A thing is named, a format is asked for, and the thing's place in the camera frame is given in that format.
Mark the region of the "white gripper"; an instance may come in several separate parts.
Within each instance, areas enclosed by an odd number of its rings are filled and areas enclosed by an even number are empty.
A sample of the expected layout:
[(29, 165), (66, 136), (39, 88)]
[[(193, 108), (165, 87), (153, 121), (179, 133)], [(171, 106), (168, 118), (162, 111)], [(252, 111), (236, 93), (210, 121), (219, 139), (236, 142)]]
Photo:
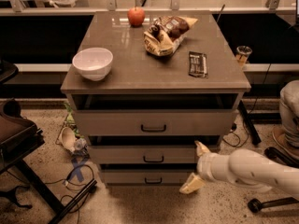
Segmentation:
[(179, 189), (179, 192), (191, 194), (202, 188), (206, 184), (205, 181), (229, 182), (232, 177), (229, 170), (229, 156), (209, 153), (208, 147), (198, 140), (195, 140), (194, 143), (196, 144), (196, 154), (200, 157), (197, 163), (198, 175), (191, 173)]

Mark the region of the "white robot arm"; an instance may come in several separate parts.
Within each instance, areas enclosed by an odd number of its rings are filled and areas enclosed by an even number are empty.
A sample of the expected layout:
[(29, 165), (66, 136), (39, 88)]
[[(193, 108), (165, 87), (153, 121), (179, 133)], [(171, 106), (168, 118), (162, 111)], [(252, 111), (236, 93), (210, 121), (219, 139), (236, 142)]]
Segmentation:
[(195, 140), (198, 162), (196, 172), (191, 173), (179, 189), (190, 194), (206, 182), (222, 181), (242, 188), (268, 191), (279, 189), (299, 200), (299, 169), (282, 165), (248, 149), (238, 149), (230, 155), (211, 152), (207, 146)]

